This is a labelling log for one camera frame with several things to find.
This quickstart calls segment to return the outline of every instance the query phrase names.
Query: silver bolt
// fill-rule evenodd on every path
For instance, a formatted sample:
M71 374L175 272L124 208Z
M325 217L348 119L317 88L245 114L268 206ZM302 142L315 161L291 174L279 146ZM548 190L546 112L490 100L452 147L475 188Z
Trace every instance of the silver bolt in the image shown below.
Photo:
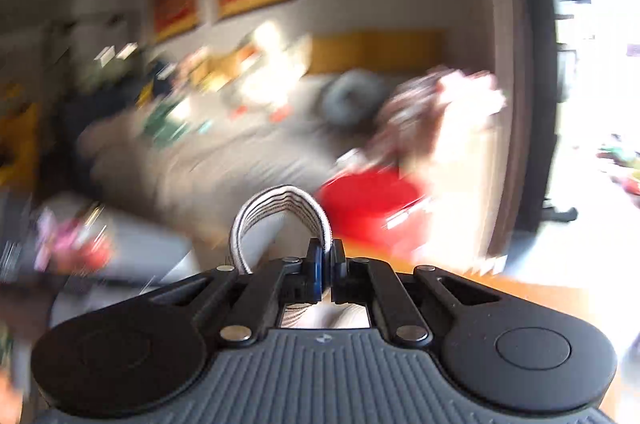
M220 337L225 341L239 343L251 337L251 329L242 325L229 325L220 330Z
M429 335L426 328L417 325L403 325L396 330L396 336L407 343L417 343Z

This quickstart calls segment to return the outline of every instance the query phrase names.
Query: gray ribbed surface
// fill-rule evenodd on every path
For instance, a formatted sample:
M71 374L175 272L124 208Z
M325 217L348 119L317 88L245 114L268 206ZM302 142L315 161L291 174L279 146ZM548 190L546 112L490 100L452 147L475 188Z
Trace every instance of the gray ribbed surface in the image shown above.
M38 420L81 422L89 421L56 410ZM271 330L252 348L220 354L200 383L165 408L111 422L610 424L593 409L533 420L487 410L447 384L428 354L386 344L375 329Z

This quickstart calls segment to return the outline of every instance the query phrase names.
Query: red stool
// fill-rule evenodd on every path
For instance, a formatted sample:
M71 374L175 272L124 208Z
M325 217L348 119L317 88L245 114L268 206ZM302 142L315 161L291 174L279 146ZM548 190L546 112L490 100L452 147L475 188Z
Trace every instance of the red stool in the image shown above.
M397 172L343 175L316 196L337 237L404 257L426 242L429 199Z

